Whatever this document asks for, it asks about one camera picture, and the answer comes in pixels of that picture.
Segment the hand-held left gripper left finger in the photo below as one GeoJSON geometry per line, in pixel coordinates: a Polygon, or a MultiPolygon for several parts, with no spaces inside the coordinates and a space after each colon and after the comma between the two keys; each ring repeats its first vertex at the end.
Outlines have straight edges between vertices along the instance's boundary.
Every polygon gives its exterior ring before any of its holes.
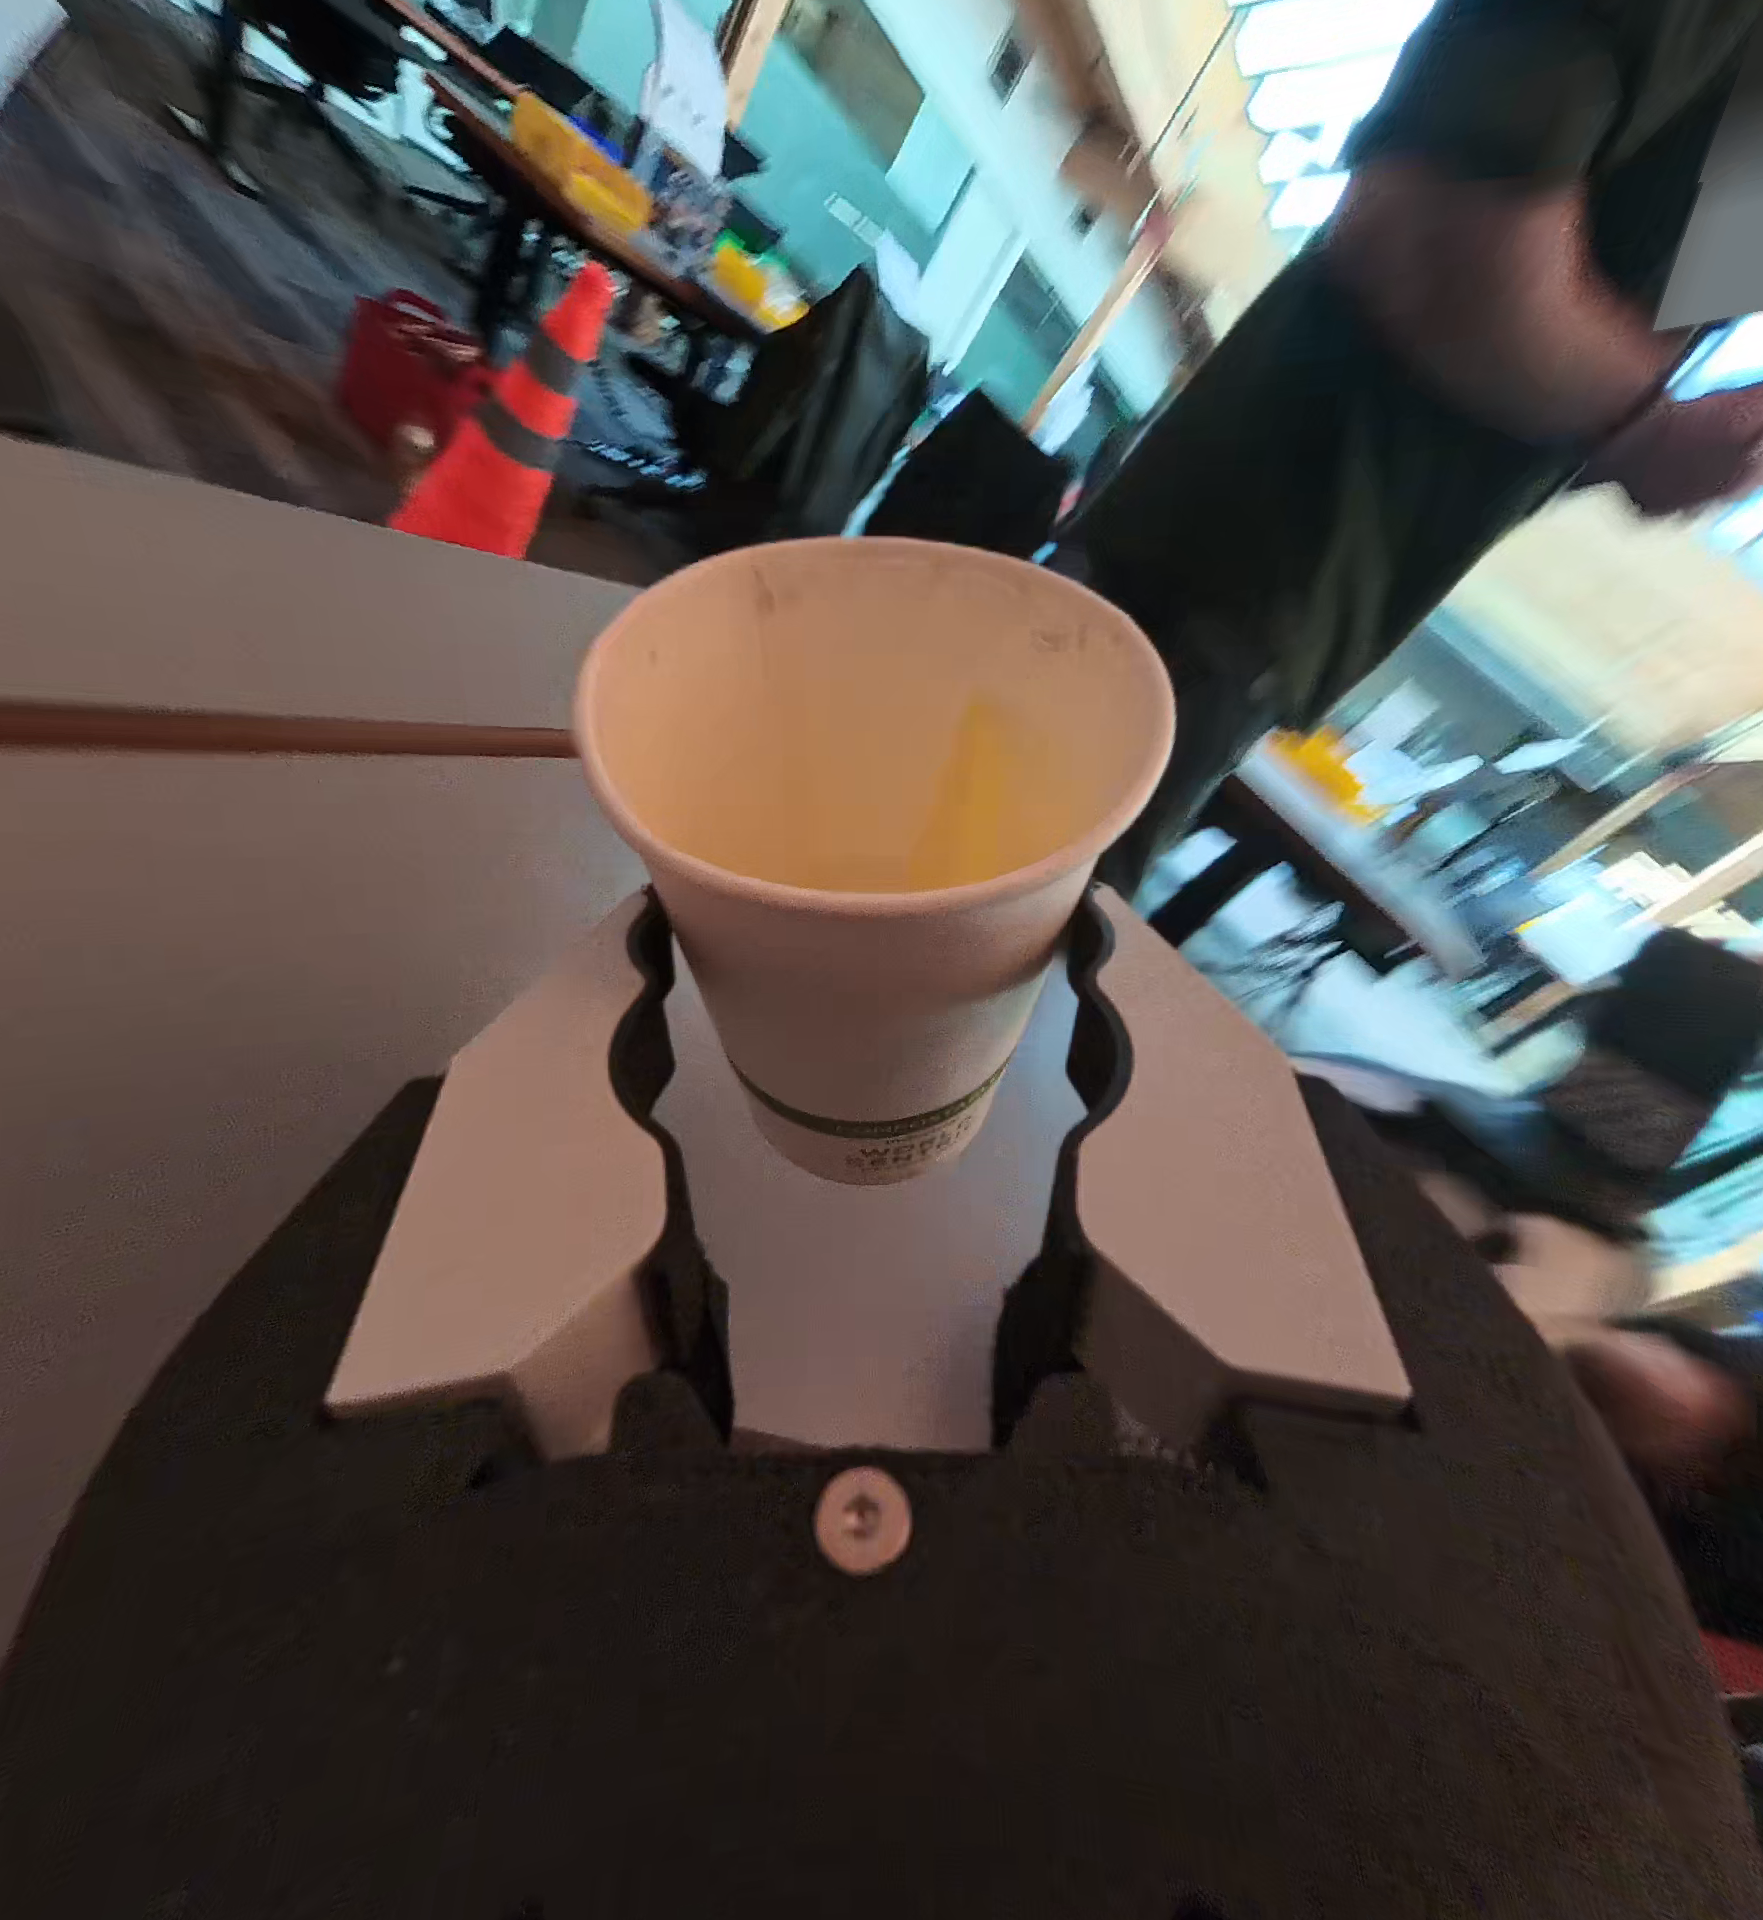
{"type": "Polygon", "coordinates": [[[733,1430],[727,1295],[655,1106],[676,1070],[669,920],[636,893],[451,1063],[324,1391],[333,1416],[506,1404],[603,1453],[638,1374],[733,1430]]]}

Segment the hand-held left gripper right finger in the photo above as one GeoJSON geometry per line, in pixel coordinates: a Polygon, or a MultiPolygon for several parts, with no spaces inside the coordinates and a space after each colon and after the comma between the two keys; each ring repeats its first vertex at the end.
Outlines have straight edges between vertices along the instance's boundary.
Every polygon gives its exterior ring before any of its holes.
{"type": "Polygon", "coordinates": [[[1415,1388],[1286,1057],[1107,885],[1063,955],[1086,1116],[998,1313],[994,1443],[1060,1374],[1172,1453],[1248,1407],[1401,1430],[1415,1388]]]}

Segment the white paper cup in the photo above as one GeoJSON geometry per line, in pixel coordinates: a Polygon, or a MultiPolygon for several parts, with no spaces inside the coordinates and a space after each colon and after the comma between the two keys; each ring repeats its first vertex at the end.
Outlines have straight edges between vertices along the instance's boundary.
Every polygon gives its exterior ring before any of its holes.
{"type": "Polygon", "coordinates": [[[1088,589],[891,538],[691,563],[587,648],[573,741],[641,859],[755,1128],[833,1184],[963,1155],[1101,856],[1176,735],[1167,668],[1088,589]],[[969,701],[1021,735],[1046,856],[912,893],[969,701]]]}

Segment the yellow sticky note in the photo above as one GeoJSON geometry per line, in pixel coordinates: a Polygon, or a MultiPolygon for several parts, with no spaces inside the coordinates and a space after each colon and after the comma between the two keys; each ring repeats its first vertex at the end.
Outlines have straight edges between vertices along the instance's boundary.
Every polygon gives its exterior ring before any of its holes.
{"type": "Polygon", "coordinates": [[[994,698],[967,704],[934,803],[906,856],[912,893],[994,882],[1046,856],[1046,823],[1027,790],[1010,714],[994,698]]]}

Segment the grey desk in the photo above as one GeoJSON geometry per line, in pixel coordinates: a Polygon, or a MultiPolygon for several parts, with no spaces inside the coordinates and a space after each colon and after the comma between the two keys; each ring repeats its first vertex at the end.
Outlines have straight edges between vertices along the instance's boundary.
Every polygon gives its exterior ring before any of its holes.
{"type": "MultiPolygon", "coordinates": [[[[550,724],[626,596],[0,437],[2,701],[550,724]]],[[[0,1698],[72,1567],[57,1678],[520,1464],[321,1398],[430,1082],[632,885],[560,763],[0,756],[0,1698]]]]}

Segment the long wooden office desk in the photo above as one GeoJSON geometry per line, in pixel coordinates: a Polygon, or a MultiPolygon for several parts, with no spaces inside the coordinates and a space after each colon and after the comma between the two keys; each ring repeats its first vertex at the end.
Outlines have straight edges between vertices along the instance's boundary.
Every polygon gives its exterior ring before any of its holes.
{"type": "Polygon", "coordinates": [[[697,268],[673,268],[651,234],[655,204],[626,168],[608,161],[535,89],[500,74],[435,13],[418,3],[384,3],[384,13],[433,48],[424,83],[447,118],[456,155],[473,164],[485,189],[485,255],[470,328],[490,347],[541,300],[554,249],[641,286],[690,335],[761,343],[806,314],[800,301],[755,301],[748,274],[727,282],[712,258],[697,268]]]}

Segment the orange traffic cone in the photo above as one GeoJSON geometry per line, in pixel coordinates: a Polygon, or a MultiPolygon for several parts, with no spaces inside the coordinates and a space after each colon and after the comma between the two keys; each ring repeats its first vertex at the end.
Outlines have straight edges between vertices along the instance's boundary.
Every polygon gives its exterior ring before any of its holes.
{"type": "Polygon", "coordinates": [[[496,376],[387,517],[387,529],[523,562],[547,514],[578,389],[603,347],[614,277],[585,262],[523,359],[496,376]]]}

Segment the red bag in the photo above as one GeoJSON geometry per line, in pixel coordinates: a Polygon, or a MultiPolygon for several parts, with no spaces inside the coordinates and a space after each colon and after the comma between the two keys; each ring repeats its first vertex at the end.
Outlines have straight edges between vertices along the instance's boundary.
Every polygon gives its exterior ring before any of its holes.
{"type": "Polygon", "coordinates": [[[491,371],[481,338],[412,291],[354,301],[338,373],[338,402],[375,450],[403,431],[444,446],[485,396],[491,371]]]}

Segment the dark green jacket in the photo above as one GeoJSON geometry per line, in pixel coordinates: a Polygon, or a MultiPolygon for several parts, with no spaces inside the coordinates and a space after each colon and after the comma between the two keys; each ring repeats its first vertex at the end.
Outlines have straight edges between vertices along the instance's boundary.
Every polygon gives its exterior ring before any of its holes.
{"type": "Polygon", "coordinates": [[[930,389],[928,338],[857,267],[758,350],[727,410],[724,471],[787,499],[861,499],[930,389]]]}

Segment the yellow plastic bin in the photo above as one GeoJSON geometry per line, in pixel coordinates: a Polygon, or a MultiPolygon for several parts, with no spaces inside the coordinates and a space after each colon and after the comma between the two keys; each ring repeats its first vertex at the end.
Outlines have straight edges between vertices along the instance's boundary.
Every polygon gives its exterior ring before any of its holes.
{"type": "Polygon", "coordinates": [[[527,170],[578,215],[621,234],[651,228],[654,198],[648,189],[606,155],[587,131],[527,89],[514,100],[511,145],[527,170]]]}
{"type": "Polygon", "coordinates": [[[717,238],[717,249],[702,268],[702,282],[721,306],[748,320],[758,331],[796,326],[812,307],[800,282],[773,255],[758,258],[732,234],[717,238]]]}

